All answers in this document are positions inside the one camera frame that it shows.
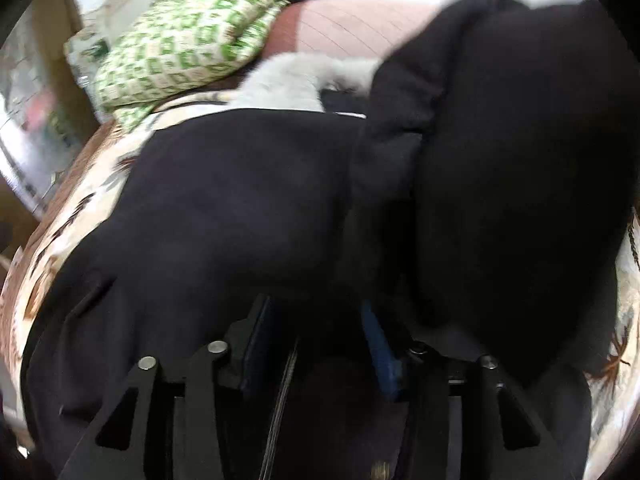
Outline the black coat with grey fur collar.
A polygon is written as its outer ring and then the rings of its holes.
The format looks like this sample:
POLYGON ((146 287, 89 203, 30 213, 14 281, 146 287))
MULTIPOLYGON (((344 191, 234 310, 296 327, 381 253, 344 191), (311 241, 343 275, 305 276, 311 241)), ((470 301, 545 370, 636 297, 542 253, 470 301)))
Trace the black coat with grey fur collar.
POLYGON ((420 339, 492 356, 585 471, 639 173, 639 65, 600 3, 459 0, 376 72, 366 114, 229 110, 154 133, 112 214, 56 276, 23 356, 55 478, 144 356, 189 359, 269 299, 248 391, 255 479, 369 479, 420 339))

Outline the leaf pattern fleece blanket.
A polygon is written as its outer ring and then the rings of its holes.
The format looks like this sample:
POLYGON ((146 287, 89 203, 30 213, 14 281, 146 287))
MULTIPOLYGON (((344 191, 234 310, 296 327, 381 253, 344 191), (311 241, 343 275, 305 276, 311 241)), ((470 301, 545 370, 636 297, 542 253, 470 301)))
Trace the leaf pattern fleece blanket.
POLYGON ((4 416, 22 454, 35 447, 21 395, 23 352, 55 275, 80 241, 111 214, 132 164, 156 130, 216 113, 232 99, 231 90, 190 92, 160 105, 130 131, 112 120, 101 126, 67 171, 26 246, 11 260, 1 293, 1 363, 15 389, 15 405, 4 416))

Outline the pink quilted bolster cushion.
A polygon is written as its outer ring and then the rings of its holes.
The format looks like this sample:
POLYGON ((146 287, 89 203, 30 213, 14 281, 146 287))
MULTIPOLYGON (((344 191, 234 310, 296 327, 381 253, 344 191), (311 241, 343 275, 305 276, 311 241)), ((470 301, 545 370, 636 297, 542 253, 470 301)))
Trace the pink quilted bolster cushion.
POLYGON ((436 6, 356 0, 304 0, 277 17, 262 49, 265 60, 284 52, 334 58, 382 58, 437 14, 436 6))

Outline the green white patterned cloth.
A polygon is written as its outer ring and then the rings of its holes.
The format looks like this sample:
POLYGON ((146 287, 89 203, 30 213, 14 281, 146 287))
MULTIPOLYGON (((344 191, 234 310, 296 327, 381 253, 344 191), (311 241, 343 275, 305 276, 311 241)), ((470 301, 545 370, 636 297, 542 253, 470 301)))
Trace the green white patterned cloth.
POLYGON ((66 41, 66 61, 99 120, 129 132, 160 102, 254 61, 293 1, 153 0, 113 41, 81 29, 66 41))

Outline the brown wooden door frame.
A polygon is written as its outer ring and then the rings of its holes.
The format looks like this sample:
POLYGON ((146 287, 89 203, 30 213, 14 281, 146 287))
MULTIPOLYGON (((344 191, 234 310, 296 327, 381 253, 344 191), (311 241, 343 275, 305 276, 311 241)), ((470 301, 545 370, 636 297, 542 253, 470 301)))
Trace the brown wooden door frame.
POLYGON ((75 0, 32 0, 32 30, 41 55, 47 85, 76 136, 88 138, 98 128, 92 106, 67 64, 64 44, 82 23, 75 0))

